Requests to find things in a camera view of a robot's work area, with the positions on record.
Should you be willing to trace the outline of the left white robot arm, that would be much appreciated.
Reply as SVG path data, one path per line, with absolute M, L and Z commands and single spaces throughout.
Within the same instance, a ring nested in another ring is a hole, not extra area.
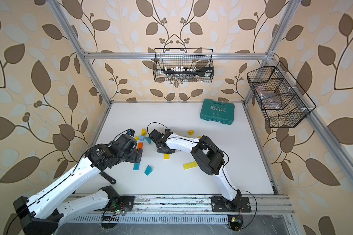
M 19 197 L 13 203 L 16 218 L 26 235 L 52 235 L 59 226 L 88 212 L 110 209 L 119 203 L 119 194 L 113 186 L 97 193 L 66 201 L 76 189 L 107 168 L 122 162 L 139 163 L 135 131 L 128 129 L 108 144 L 98 144 L 83 153 L 78 163 L 44 190 L 27 198 Z

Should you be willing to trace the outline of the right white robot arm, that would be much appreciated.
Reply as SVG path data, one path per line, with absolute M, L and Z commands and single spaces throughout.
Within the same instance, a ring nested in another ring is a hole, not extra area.
M 207 137 L 187 138 L 181 137 L 169 129 L 165 133 L 153 130 L 150 139 L 156 144 L 157 151 L 164 154 L 173 154 L 175 151 L 190 153 L 198 167 L 207 175 L 213 176 L 221 195 L 211 197 L 213 212 L 252 212 L 248 197 L 232 185 L 227 175 L 224 157 L 227 155 Z

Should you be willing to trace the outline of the long teal block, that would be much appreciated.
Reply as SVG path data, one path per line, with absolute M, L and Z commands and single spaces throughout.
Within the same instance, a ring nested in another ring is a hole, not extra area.
M 139 163 L 135 163 L 133 166 L 133 170 L 137 171 L 140 168 L 140 164 Z

